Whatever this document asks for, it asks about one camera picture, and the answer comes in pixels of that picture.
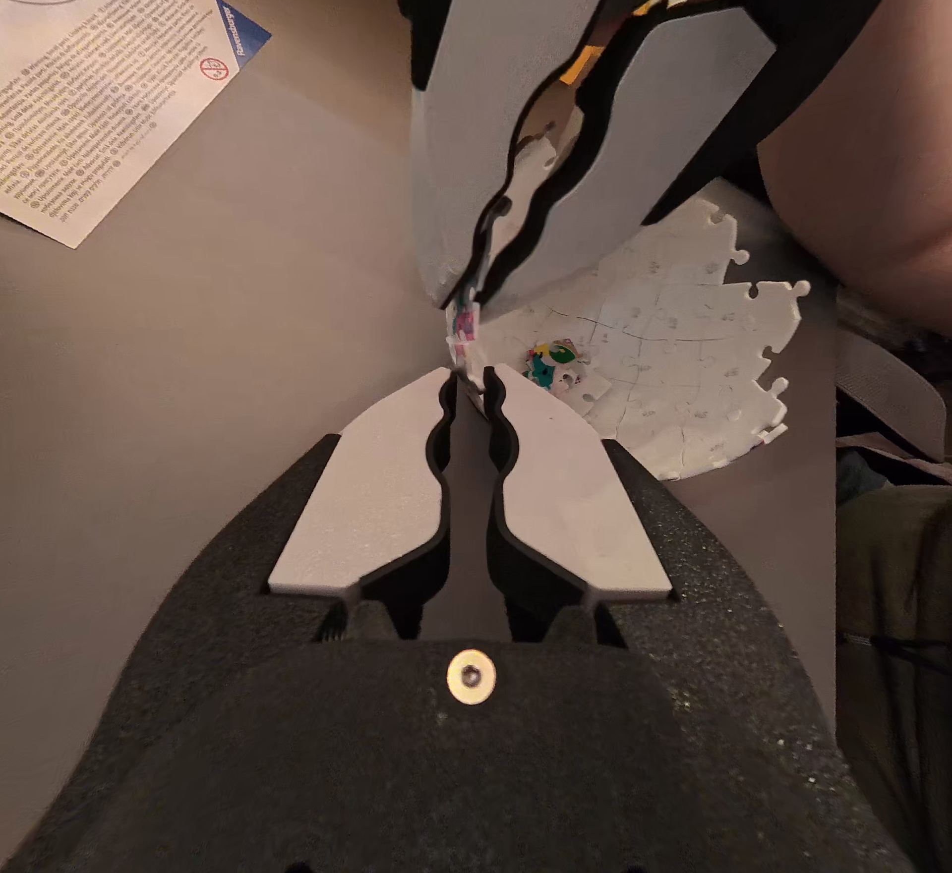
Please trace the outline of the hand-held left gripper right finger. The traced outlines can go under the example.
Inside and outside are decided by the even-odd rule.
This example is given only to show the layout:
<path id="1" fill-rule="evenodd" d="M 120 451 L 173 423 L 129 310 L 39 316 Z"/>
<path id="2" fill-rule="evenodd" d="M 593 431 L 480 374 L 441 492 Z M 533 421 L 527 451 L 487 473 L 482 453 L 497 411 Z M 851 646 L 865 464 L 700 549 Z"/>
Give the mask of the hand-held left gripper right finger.
<path id="1" fill-rule="evenodd" d="M 483 386 L 494 584 L 514 602 L 666 599 L 672 582 L 597 432 L 511 367 L 489 367 Z"/>

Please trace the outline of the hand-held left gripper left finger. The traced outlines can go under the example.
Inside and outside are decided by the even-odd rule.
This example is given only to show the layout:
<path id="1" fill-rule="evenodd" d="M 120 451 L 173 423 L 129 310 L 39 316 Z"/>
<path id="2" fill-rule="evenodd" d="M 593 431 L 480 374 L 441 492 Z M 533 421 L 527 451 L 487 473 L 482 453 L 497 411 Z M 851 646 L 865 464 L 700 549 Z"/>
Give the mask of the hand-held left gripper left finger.
<path id="1" fill-rule="evenodd" d="M 272 594 L 354 600 L 406 565 L 448 558 L 444 471 L 458 379 L 435 369 L 341 433 L 268 577 Z"/>

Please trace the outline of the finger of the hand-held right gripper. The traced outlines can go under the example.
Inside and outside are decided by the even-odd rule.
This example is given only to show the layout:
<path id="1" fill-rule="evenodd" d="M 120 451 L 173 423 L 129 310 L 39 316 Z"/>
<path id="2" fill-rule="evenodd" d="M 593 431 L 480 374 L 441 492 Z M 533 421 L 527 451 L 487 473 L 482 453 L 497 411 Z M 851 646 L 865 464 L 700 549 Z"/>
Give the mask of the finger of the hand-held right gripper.
<path id="1" fill-rule="evenodd" d="M 532 101 L 581 51 L 601 0 L 449 0 L 412 90 L 411 236 L 425 292 L 444 308 L 481 258 L 487 211 L 511 178 Z"/>
<path id="2" fill-rule="evenodd" d="M 528 303 L 634 237 L 774 52 L 742 7 L 630 17 L 579 86 L 575 144 L 533 193 L 480 305 Z"/>

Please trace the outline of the white half puzzle ball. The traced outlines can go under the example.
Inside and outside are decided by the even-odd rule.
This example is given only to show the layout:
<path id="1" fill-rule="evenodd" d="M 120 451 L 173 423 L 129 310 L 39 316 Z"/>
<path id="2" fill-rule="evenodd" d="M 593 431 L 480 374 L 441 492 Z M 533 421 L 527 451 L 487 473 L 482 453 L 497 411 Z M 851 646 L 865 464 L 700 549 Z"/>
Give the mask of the white half puzzle ball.
<path id="1" fill-rule="evenodd" d="M 811 290 L 806 280 L 727 282 L 750 257 L 737 233 L 736 218 L 699 195 L 533 304 L 482 325 L 475 304 L 452 305 L 453 363 L 480 406 L 486 367 L 523 376 L 535 345 L 570 339 L 612 381 L 584 417 L 601 438 L 664 481 L 727 466 L 787 431 L 786 381 L 760 379 Z"/>

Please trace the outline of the person's right forearm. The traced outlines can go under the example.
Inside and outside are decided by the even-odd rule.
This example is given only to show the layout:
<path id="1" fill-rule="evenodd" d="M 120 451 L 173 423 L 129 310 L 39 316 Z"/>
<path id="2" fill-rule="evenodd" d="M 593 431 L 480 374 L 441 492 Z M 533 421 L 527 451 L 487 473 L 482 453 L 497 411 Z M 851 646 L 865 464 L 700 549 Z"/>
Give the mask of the person's right forearm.
<path id="1" fill-rule="evenodd" d="M 758 148 L 770 202 L 839 283 L 951 332 L 951 0 L 882 0 Z"/>

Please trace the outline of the white loose puzzle piece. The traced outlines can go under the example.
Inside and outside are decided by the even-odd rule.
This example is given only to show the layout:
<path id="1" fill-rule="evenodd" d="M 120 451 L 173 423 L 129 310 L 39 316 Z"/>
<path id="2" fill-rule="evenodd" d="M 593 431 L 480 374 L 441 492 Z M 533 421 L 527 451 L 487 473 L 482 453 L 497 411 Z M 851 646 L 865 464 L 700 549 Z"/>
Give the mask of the white loose puzzle piece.
<path id="1" fill-rule="evenodd" d="M 611 380 L 585 362 L 575 361 L 565 366 L 563 379 L 566 390 L 560 399 L 582 417 L 589 416 L 612 387 Z"/>

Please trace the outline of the colourful loose puzzle piece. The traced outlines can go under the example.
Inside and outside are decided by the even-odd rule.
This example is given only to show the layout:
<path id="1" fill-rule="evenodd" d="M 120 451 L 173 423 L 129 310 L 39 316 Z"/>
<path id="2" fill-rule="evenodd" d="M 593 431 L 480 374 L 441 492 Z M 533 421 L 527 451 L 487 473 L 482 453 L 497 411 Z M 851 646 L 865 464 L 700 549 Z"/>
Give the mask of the colourful loose puzzle piece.
<path id="1" fill-rule="evenodd" d="M 586 357 L 570 339 L 540 343 L 527 352 L 522 375 L 553 396 L 561 397 L 588 375 Z"/>

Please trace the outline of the olive trousers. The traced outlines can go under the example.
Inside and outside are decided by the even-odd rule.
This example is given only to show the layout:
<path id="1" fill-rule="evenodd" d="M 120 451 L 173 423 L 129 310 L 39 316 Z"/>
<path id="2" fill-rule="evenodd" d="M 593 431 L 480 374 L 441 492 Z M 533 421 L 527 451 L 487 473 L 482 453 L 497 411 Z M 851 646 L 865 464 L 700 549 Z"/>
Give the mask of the olive trousers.
<path id="1" fill-rule="evenodd" d="M 951 870 L 951 489 L 887 486 L 837 513 L 837 735 L 917 871 Z"/>

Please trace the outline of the white instruction leaflet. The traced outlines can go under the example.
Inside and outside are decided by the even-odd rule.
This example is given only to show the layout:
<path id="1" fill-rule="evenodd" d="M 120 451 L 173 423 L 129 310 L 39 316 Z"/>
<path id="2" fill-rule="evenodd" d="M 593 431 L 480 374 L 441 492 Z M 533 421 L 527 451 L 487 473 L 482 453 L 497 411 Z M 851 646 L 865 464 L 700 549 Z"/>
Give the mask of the white instruction leaflet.
<path id="1" fill-rule="evenodd" d="M 78 248 L 268 43 L 225 0 L 1 0 L 1 212 Z"/>

